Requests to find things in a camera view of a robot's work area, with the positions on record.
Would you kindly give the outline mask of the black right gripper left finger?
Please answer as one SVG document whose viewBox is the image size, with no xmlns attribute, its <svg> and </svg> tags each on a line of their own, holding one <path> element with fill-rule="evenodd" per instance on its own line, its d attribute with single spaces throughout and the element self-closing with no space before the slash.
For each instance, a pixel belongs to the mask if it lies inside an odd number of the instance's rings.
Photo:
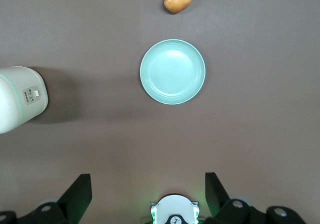
<svg viewBox="0 0 320 224">
<path fill-rule="evenodd" d="M 78 224 L 92 201 L 90 174 L 81 174 L 56 202 L 47 202 L 18 218 L 2 211 L 2 224 Z"/>
</svg>

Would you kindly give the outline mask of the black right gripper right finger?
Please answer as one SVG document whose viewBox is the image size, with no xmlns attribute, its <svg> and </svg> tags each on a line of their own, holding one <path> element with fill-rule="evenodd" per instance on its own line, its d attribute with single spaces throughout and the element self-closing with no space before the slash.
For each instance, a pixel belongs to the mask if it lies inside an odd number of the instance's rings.
<svg viewBox="0 0 320 224">
<path fill-rule="evenodd" d="M 211 216 L 204 224 L 304 224 L 294 210 L 283 206 L 268 207 L 258 211 L 240 199 L 227 194 L 216 173 L 205 174 L 205 199 Z"/>
</svg>

